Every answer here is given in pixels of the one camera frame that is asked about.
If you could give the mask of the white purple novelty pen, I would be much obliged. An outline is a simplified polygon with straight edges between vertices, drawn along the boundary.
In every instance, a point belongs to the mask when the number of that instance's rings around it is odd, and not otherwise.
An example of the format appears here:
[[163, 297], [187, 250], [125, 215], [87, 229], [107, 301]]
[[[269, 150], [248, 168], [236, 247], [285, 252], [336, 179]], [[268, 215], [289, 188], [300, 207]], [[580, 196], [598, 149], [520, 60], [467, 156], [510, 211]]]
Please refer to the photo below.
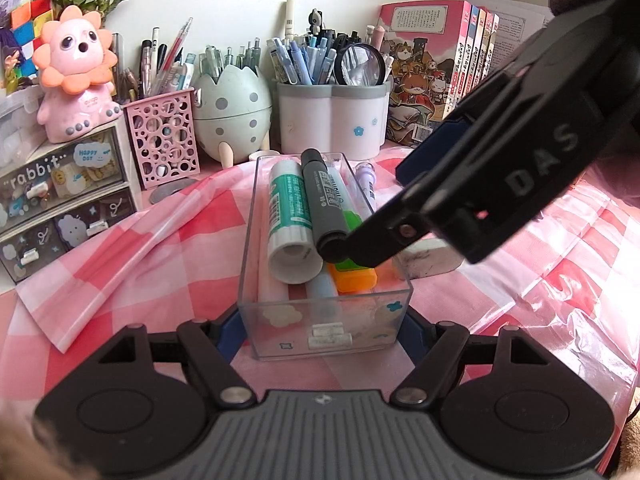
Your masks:
[[363, 218], [367, 219], [376, 211], [376, 173], [370, 162], [360, 162], [355, 169], [356, 201]]

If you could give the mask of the green highlighter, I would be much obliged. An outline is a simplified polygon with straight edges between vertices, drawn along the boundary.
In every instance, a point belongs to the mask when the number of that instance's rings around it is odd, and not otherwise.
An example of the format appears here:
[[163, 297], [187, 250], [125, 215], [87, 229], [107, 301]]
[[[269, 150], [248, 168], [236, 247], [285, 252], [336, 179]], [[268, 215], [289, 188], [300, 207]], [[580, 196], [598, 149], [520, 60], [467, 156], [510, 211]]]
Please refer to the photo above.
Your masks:
[[320, 204], [320, 233], [316, 246], [328, 268], [335, 264], [341, 270], [364, 268], [350, 259], [337, 260], [344, 255], [342, 243], [346, 235], [360, 226], [360, 215], [352, 209], [352, 201], [347, 193], [340, 173], [333, 167], [317, 174]]

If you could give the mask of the pink highlighter pen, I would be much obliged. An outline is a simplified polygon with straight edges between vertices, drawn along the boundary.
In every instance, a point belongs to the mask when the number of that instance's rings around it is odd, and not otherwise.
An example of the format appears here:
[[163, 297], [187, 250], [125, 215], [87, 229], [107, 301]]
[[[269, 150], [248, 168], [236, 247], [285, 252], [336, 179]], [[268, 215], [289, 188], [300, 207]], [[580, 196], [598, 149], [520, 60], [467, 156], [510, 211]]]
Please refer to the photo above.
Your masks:
[[258, 269], [257, 301], [260, 304], [284, 304], [290, 299], [288, 285], [276, 280], [269, 270], [268, 260], [262, 259]]

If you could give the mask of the clear acrylic organizer box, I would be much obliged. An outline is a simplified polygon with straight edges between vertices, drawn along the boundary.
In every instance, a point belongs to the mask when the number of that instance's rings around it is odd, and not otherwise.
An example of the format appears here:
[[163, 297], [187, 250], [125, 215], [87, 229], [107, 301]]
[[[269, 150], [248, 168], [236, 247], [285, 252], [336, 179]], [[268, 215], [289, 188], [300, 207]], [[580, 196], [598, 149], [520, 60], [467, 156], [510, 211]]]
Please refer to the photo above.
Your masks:
[[303, 165], [262, 156], [254, 170], [238, 308], [254, 355], [284, 360], [393, 344], [412, 285], [395, 259], [374, 269], [316, 251]]

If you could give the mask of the orange highlighter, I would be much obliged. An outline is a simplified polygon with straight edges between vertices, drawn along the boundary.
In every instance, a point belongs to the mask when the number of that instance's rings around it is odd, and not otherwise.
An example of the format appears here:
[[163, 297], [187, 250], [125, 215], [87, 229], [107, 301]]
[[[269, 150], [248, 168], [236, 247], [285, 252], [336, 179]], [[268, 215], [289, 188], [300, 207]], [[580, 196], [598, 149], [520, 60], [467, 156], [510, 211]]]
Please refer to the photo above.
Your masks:
[[341, 270], [335, 264], [330, 264], [329, 272], [336, 290], [341, 295], [361, 294], [367, 290], [374, 289], [378, 284], [378, 274], [374, 269]]

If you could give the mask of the black grey marker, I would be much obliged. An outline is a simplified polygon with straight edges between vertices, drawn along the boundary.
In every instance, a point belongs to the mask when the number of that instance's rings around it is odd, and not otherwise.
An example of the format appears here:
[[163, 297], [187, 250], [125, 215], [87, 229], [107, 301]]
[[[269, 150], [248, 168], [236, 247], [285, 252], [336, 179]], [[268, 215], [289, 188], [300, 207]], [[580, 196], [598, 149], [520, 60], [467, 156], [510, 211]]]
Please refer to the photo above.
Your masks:
[[322, 155], [314, 148], [303, 151], [300, 161], [314, 234], [314, 247], [325, 262], [339, 263], [347, 258], [348, 229], [328, 167]]

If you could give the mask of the light blue highlighter pen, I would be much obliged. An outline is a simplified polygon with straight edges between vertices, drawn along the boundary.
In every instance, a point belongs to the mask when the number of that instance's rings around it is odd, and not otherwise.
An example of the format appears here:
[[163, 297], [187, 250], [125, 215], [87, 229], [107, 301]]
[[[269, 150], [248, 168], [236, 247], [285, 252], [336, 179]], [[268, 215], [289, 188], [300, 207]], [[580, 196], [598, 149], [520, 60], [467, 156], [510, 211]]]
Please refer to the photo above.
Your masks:
[[310, 313], [317, 322], [329, 323], [337, 317], [340, 302], [332, 276], [321, 272], [305, 284]]

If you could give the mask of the green white glue stick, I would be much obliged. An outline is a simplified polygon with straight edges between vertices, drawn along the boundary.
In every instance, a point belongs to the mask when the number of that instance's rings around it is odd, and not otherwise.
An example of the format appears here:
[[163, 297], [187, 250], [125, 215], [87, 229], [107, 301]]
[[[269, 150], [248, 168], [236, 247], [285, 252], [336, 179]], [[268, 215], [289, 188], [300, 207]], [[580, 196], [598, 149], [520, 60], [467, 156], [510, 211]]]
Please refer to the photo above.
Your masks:
[[269, 173], [268, 266], [285, 284], [304, 284], [322, 270], [302, 175], [295, 159], [281, 159]]

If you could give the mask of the grey white flower pen holder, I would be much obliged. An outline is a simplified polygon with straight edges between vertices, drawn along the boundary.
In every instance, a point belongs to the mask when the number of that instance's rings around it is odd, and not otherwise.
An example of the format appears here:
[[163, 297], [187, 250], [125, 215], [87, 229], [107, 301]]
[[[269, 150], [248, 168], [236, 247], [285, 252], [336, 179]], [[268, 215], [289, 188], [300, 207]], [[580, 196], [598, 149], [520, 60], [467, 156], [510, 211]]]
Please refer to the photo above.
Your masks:
[[390, 85], [278, 84], [283, 154], [307, 148], [350, 160], [378, 156], [385, 143]]

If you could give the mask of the white eraser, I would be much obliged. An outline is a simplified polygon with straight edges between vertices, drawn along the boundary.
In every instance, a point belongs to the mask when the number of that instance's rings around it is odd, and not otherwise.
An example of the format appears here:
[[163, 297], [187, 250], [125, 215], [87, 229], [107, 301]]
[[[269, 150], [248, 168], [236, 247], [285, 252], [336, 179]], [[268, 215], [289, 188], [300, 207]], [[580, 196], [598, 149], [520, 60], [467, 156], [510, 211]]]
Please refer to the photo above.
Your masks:
[[427, 237], [402, 250], [393, 264], [399, 274], [406, 274], [410, 280], [415, 280], [454, 271], [463, 260], [462, 255], [444, 240]]

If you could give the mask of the white spine comic book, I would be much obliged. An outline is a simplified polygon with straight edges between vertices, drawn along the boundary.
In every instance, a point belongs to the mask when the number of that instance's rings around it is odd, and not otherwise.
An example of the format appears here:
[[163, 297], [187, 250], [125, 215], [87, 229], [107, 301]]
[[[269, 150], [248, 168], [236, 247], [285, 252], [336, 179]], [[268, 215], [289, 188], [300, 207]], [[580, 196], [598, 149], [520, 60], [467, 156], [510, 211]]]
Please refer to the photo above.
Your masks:
[[494, 57], [495, 43], [496, 43], [497, 32], [498, 32], [499, 22], [500, 22], [500, 16], [497, 13], [492, 14], [492, 16], [493, 18], [491, 22], [489, 41], [488, 41], [488, 46], [487, 46], [487, 51], [485, 56], [485, 63], [483, 66], [483, 76], [482, 76], [483, 79], [488, 76], [491, 69], [492, 58]]

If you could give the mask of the stack of paper books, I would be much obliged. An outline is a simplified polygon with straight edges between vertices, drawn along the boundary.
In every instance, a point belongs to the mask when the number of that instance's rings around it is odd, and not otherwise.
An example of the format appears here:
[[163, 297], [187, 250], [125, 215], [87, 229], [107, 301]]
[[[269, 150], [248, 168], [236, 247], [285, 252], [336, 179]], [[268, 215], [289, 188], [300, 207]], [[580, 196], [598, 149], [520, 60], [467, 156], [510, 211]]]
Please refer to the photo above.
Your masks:
[[506, 62], [513, 52], [539, 29], [548, 25], [553, 14], [546, 6], [515, 0], [466, 0], [500, 18], [491, 70]]

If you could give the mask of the pink striped comic book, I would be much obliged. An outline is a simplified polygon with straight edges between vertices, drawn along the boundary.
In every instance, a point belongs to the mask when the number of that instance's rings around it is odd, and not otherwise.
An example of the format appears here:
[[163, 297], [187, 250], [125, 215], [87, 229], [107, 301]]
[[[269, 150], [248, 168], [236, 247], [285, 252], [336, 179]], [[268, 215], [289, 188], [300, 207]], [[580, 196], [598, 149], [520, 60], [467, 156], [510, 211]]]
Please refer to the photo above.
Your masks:
[[486, 55], [492, 31], [492, 24], [494, 24], [494, 14], [492, 14], [490, 11], [486, 11], [483, 38], [482, 43], [480, 44], [480, 53], [478, 54], [472, 88], [475, 88], [483, 79]]

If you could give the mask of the yellow spine comic book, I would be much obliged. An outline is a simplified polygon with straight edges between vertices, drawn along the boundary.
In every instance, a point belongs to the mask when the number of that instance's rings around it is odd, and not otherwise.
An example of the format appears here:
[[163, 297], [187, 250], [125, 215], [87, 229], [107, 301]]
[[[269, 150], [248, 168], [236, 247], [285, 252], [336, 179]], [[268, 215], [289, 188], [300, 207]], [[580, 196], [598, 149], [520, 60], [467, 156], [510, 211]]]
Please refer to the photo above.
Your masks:
[[472, 89], [476, 63], [478, 60], [478, 54], [480, 53], [480, 44], [482, 43], [483, 38], [485, 16], [486, 10], [482, 6], [472, 6], [462, 67], [460, 98], [466, 96]]

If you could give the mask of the black magnifying glass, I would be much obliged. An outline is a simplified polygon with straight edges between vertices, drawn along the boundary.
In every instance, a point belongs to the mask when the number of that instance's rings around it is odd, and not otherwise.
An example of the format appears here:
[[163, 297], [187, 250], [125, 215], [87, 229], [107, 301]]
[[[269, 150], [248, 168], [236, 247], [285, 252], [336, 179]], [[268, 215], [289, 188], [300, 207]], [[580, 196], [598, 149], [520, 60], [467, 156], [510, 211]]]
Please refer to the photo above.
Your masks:
[[336, 55], [334, 77], [343, 86], [379, 86], [385, 81], [385, 74], [384, 58], [370, 44], [349, 44]]

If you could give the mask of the pink spine comic book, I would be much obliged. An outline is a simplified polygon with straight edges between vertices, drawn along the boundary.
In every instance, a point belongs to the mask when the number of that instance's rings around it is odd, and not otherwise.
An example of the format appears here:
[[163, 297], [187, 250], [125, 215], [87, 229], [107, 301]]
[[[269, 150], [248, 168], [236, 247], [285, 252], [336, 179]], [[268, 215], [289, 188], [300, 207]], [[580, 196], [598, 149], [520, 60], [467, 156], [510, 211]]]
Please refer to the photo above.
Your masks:
[[473, 6], [423, 0], [381, 6], [381, 51], [393, 58], [386, 136], [404, 145], [424, 141], [451, 110]]

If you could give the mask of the blue spine comic book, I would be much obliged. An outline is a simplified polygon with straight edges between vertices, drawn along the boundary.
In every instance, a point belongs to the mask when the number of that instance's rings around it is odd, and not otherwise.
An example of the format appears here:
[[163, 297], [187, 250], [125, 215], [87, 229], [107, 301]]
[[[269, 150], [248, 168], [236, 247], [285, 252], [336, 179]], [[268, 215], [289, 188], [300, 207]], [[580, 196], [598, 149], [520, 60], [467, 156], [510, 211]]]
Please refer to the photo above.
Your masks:
[[478, 19], [480, 18], [480, 8], [473, 6], [471, 3], [465, 1], [464, 10], [466, 16], [466, 29], [465, 35], [459, 37], [459, 51], [458, 60], [454, 68], [454, 76], [452, 77], [452, 83], [454, 88], [450, 91], [450, 110], [453, 110], [460, 100], [465, 95], [466, 81], [469, 79], [470, 66], [472, 62], [472, 56], [474, 51], [474, 44], [477, 34]]

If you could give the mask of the pink checkered tablecloth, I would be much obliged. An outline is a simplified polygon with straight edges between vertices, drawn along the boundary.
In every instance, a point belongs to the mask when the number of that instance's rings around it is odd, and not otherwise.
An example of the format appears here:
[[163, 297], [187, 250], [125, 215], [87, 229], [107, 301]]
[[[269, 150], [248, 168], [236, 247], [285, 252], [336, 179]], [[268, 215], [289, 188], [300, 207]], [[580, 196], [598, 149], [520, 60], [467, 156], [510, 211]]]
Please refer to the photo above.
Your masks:
[[201, 180], [17, 289], [1, 351], [6, 479], [594, 479], [634, 395], [634, 222], [586, 176], [480, 264], [411, 283], [465, 327], [440, 402], [395, 406], [414, 369], [378, 350], [231, 362], [253, 406], [211, 406], [179, 325], [238, 308], [254, 164]]

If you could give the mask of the white tape roll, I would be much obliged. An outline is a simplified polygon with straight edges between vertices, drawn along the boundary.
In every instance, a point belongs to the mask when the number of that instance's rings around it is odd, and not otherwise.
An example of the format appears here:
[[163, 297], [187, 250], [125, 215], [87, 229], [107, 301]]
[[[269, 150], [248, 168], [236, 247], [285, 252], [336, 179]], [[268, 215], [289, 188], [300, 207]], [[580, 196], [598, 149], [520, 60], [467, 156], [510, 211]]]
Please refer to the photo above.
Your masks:
[[278, 151], [275, 151], [275, 150], [258, 150], [256, 152], [250, 154], [250, 156], [248, 156], [248, 159], [251, 162], [254, 162], [258, 158], [261, 158], [262, 156], [280, 156], [280, 153]]

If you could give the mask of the green egg pen holder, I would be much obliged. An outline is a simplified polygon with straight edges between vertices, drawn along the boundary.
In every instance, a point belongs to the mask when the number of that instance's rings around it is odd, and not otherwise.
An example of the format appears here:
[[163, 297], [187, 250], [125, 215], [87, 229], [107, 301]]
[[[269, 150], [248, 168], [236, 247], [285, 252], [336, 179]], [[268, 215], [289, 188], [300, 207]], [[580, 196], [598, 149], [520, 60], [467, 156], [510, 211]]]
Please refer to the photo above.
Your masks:
[[224, 169], [270, 149], [272, 101], [259, 70], [228, 65], [217, 81], [202, 73], [193, 99], [198, 145]]

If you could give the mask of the white mini drawer unit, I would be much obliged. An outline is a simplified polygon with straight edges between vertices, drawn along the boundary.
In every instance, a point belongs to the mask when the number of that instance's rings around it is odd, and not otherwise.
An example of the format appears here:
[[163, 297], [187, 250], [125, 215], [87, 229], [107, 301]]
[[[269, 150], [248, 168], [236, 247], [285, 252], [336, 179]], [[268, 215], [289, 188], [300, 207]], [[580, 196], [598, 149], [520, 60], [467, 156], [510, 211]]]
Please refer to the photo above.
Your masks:
[[1, 290], [142, 208], [125, 119], [52, 144], [36, 86], [1, 96]]

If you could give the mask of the pink perforated pen holder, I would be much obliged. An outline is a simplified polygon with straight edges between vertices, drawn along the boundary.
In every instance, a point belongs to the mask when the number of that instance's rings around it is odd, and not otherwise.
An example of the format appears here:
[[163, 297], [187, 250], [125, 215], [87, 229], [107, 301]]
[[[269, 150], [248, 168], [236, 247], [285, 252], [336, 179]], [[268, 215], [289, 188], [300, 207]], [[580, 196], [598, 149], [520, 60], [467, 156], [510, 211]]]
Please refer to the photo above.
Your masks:
[[193, 125], [193, 90], [174, 91], [125, 106], [142, 188], [201, 172]]

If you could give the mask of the pink lion toy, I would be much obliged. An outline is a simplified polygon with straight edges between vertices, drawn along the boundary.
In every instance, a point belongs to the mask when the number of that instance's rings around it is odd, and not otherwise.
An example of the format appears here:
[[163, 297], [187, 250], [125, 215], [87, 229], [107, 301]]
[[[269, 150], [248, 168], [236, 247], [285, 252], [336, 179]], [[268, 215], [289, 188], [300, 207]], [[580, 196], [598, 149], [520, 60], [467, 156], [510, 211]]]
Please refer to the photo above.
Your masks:
[[66, 6], [43, 25], [41, 39], [32, 60], [44, 92], [37, 122], [49, 142], [68, 142], [122, 116], [113, 100], [113, 34], [99, 12]]

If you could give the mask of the colourful rubik cube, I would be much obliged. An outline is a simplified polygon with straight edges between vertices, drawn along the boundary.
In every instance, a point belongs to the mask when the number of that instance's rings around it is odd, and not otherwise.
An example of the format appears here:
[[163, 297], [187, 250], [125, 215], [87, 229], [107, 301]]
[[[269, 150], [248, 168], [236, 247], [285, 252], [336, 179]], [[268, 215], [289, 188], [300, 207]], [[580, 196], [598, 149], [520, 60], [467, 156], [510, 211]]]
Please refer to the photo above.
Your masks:
[[11, 94], [37, 75], [32, 60], [42, 45], [43, 25], [53, 20], [52, 0], [30, 0], [11, 12], [1, 11], [3, 88]]

